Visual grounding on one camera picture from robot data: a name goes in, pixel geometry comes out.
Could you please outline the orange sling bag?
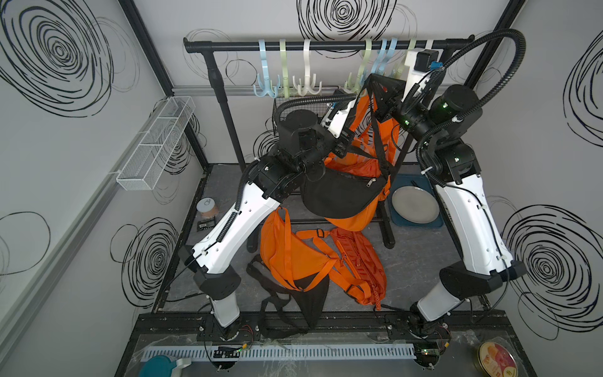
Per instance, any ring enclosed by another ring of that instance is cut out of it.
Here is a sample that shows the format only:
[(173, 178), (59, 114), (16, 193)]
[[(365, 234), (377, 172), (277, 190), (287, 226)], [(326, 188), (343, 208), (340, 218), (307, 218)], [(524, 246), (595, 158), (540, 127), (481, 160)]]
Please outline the orange sling bag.
[(379, 135), (383, 142), (386, 159), (394, 165), (398, 155), (398, 139), (400, 124), (395, 119), (389, 119), (383, 123), (378, 123)]

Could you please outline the orange drawstring bag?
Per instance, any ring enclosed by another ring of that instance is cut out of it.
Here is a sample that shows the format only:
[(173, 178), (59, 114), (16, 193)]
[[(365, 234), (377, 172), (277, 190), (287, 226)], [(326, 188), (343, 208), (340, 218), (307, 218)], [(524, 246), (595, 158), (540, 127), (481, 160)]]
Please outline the orange drawstring bag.
[(326, 218), (329, 223), (341, 229), (350, 232), (360, 232), (364, 230), (375, 217), (378, 205), (383, 202), (389, 195), (391, 187), (391, 179), (389, 178), (381, 193), (370, 202), (359, 214), (350, 218)]

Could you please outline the orange crossbody bag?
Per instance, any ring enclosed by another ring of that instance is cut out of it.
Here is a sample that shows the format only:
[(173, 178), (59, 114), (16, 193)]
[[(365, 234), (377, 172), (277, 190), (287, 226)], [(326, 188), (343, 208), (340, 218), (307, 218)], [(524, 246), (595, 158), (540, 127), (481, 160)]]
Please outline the orange crossbody bag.
[(324, 241), (328, 235), (323, 229), (294, 232), (288, 210), (280, 207), (262, 226), (262, 262), (287, 290), (309, 292), (340, 262), (338, 254)]

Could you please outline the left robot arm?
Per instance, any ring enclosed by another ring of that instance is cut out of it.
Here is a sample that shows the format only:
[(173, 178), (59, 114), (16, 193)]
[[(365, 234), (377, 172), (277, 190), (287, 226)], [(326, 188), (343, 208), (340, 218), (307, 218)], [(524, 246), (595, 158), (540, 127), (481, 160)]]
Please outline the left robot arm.
[(208, 296), (215, 323), (230, 331), (240, 323), (236, 290), (240, 276), (231, 262), (243, 243), (332, 153), (344, 156), (356, 94), (300, 97), (273, 111), (278, 142), (243, 170), (232, 207), (200, 242), (186, 247), (183, 261)]

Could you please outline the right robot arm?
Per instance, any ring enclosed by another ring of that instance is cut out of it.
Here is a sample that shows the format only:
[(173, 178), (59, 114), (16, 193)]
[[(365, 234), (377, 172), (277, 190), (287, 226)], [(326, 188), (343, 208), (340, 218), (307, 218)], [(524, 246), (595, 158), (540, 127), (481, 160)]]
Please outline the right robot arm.
[[(507, 71), (483, 97), (463, 85), (452, 85), (434, 101), (448, 68), (471, 50), (496, 39), (510, 39), (515, 52)], [(419, 76), (417, 83), (371, 74), (364, 83), (374, 121), (392, 119), (416, 141), (421, 174), (436, 194), (452, 224), (460, 261), (439, 272), (438, 283), (414, 303), (407, 317), (413, 336), (431, 335), (444, 315), (468, 298), (484, 296), (526, 273), (513, 259), (493, 220), (484, 191), (481, 167), (463, 135), (490, 102), (513, 78), (526, 52), (523, 34), (513, 28), (490, 32), (463, 47), (439, 68)]]

